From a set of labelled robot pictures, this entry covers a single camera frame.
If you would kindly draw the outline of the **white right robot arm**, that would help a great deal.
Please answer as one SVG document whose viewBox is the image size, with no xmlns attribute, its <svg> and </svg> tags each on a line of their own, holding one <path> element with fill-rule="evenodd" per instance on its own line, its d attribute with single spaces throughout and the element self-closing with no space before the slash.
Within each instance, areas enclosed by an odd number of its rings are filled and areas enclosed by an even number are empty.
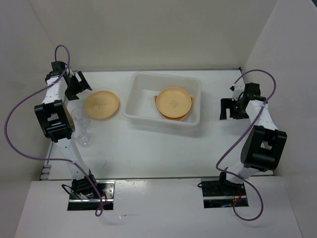
<svg viewBox="0 0 317 238">
<path fill-rule="evenodd" d="M 255 124 L 243 145 L 240 161 L 226 169 L 229 173 L 219 175 L 217 189 L 223 195 L 238 189 L 243 180 L 254 174 L 274 171 L 287 140 L 286 132 L 279 130 L 272 121 L 259 84 L 233 85 L 230 89 L 233 96 L 220 100 L 219 119 L 227 119 L 226 111 L 229 110 L 232 119 L 249 119 Z"/>
</svg>

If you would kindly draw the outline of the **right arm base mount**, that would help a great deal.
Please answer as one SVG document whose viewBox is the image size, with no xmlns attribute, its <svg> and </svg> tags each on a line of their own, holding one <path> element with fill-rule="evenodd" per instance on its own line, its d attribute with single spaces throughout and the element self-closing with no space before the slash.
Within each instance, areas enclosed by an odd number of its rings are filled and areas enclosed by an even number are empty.
<svg viewBox="0 0 317 238">
<path fill-rule="evenodd" d="M 236 201 L 236 207 L 249 206 L 244 184 L 230 188 L 221 185 L 218 178 L 202 178 L 197 187 L 202 191 L 205 209 L 231 208 Z"/>
</svg>

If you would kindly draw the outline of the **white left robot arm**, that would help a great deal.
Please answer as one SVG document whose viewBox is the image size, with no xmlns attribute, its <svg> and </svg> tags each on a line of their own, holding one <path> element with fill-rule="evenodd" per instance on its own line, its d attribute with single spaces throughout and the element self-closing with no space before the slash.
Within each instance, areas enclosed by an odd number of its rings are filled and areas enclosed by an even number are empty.
<svg viewBox="0 0 317 238">
<path fill-rule="evenodd" d="M 34 112 L 44 136 L 62 151 L 67 160 L 73 194 L 93 198 L 98 194 L 99 186 L 77 148 L 73 138 L 75 123 L 65 105 L 65 99 L 78 100 L 77 94 L 92 88 L 81 71 L 72 72 L 62 61 L 54 61 L 51 65 L 53 70 L 45 78 L 50 88 L 43 102 L 34 107 Z"/>
</svg>

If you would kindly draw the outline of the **round tan plate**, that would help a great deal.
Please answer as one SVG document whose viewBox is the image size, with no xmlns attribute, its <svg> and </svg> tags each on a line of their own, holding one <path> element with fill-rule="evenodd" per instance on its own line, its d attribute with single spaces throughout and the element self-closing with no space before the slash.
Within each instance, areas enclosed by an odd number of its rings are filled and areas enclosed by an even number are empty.
<svg viewBox="0 0 317 238">
<path fill-rule="evenodd" d="M 162 90 L 156 97 L 158 111 L 169 118 L 180 118 L 186 115 L 192 107 L 192 97 L 178 87 Z"/>
<path fill-rule="evenodd" d="M 119 98 L 110 91 L 98 91 L 91 94 L 84 103 L 87 115 L 92 119 L 103 120 L 116 113 Z"/>
</svg>

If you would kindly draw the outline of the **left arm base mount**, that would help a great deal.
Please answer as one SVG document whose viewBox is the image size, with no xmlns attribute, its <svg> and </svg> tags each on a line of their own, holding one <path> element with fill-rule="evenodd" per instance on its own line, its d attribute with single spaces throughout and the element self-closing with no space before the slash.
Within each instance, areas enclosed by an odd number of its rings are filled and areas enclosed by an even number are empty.
<svg viewBox="0 0 317 238">
<path fill-rule="evenodd" d="M 69 195 L 68 211 L 88 211 L 96 210 L 100 205 L 100 199 L 98 195 L 93 192 L 92 194 L 85 196 L 82 194 L 76 194 L 75 191 L 68 185 L 62 184 L 61 187 Z M 97 180 L 97 189 L 99 190 L 103 199 L 103 210 L 110 211 L 114 207 L 114 180 Z"/>
</svg>

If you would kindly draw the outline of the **clear glass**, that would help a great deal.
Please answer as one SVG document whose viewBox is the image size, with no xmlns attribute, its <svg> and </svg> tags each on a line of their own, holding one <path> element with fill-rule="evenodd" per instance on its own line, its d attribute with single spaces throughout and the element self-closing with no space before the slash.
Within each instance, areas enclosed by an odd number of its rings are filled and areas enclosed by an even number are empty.
<svg viewBox="0 0 317 238">
<path fill-rule="evenodd" d="M 71 116 L 76 123 L 79 123 L 84 127 L 89 127 L 91 125 L 91 119 L 88 117 L 88 114 L 83 107 L 74 108 L 71 112 Z"/>
<path fill-rule="evenodd" d="M 88 133 L 86 128 L 81 124 L 75 124 L 73 137 L 75 138 L 75 141 L 83 147 L 90 146 L 94 141 L 93 135 Z"/>
</svg>

